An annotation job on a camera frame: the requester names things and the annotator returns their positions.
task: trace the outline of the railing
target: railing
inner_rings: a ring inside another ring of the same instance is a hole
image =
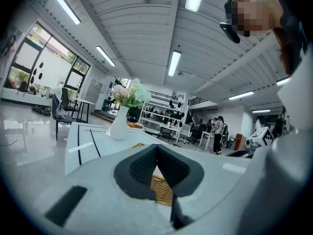
[[[154,95],[154,96],[162,96],[162,97],[165,97],[165,98],[170,98],[172,100],[178,101],[177,97],[165,95],[165,94],[162,94],[162,93],[152,92],[152,91],[150,91],[150,93],[151,93],[151,95]]]
[[[191,119],[195,122],[195,124],[200,124],[200,120],[194,112],[191,113]]]
[[[203,103],[203,102],[206,102],[207,100],[204,99],[204,98],[200,98],[200,97],[195,97],[193,99],[190,99],[188,101],[188,105],[191,106],[191,105],[195,105],[195,104],[200,104],[200,103]]]

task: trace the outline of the white vase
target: white vase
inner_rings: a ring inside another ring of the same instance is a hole
[[[113,121],[110,127],[110,137],[114,140],[123,140],[127,131],[127,112],[129,108],[125,106],[119,107],[119,112],[116,119]]]

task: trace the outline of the wicker basket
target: wicker basket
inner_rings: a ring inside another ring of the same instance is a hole
[[[137,143],[130,148],[144,146],[143,143]],[[166,206],[172,206],[173,192],[165,179],[157,174],[152,175],[150,188],[156,192],[156,202]]]

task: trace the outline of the woman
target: woman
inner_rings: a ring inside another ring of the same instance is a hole
[[[222,116],[219,116],[216,124],[214,126],[214,132],[215,132],[215,136],[214,136],[214,144],[213,144],[213,152],[215,154],[221,154],[221,131],[223,128],[223,123],[224,123],[224,119]]]
[[[310,0],[227,0],[222,30],[239,43],[237,33],[249,37],[272,30],[281,46],[280,59],[291,75],[312,42]]]

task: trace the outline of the ceiling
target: ceiling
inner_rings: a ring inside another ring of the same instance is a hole
[[[108,75],[189,90],[219,105],[245,104],[251,109],[282,105],[275,83],[286,75],[277,41],[268,41],[272,36],[267,34],[242,37],[240,44],[228,40],[219,27],[226,0],[202,0],[197,13],[185,9],[186,0],[66,0],[81,20],[78,25],[56,0],[38,1]],[[96,46],[116,67],[103,62]],[[182,55],[169,77],[173,50]],[[247,91],[255,95],[228,100]]]

